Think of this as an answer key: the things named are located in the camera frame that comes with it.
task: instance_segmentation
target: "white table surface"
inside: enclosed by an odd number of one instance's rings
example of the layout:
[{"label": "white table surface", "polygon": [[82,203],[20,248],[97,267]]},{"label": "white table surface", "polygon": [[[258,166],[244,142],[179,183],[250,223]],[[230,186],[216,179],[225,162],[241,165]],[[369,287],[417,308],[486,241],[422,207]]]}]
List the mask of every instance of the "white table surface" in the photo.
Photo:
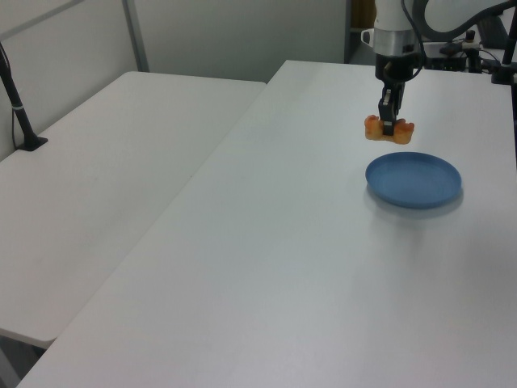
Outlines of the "white table surface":
[{"label": "white table surface", "polygon": [[264,88],[128,73],[0,163],[0,335],[65,329]]},{"label": "white table surface", "polygon": [[[364,139],[373,73],[287,62],[19,387],[515,386],[510,91],[423,71],[399,146]],[[375,199],[367,165],[403,150],[464,195]]]}]

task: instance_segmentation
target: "white wall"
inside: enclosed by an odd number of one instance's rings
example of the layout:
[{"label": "white wall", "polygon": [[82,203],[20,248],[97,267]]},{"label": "white wall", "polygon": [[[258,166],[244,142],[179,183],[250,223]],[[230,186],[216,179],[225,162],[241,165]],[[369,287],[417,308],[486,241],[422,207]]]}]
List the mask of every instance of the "white wall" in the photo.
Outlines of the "white wall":
[{"label": "white wall", "polygon": [[[36,133],[121,74],[137,69],[120,0],[80,2],[2,44]],[[11,103],[2,85],[0,160],[12,151]]]},{"label": "white wall", "polygon": [[343,63],[348,0],[131,0],[149,69],[268,82],[287,59]]}]

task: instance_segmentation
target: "orange object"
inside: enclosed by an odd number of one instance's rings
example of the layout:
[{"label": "orange object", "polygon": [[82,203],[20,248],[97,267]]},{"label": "orange object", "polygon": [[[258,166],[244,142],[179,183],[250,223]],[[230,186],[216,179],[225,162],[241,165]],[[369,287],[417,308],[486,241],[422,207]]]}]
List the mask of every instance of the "orange object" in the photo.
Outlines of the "orange object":
[{"label": "orange object", "polygon": [[379,120],[378,116],[368,116],[364,121],[364,135],[368,140],[385,140],[397,144],[408,144],[411,141],[414,124],[406,123],[404,119],[397,120],[393,129],[393,136],[384,135],[383,129],[384,123]]}]

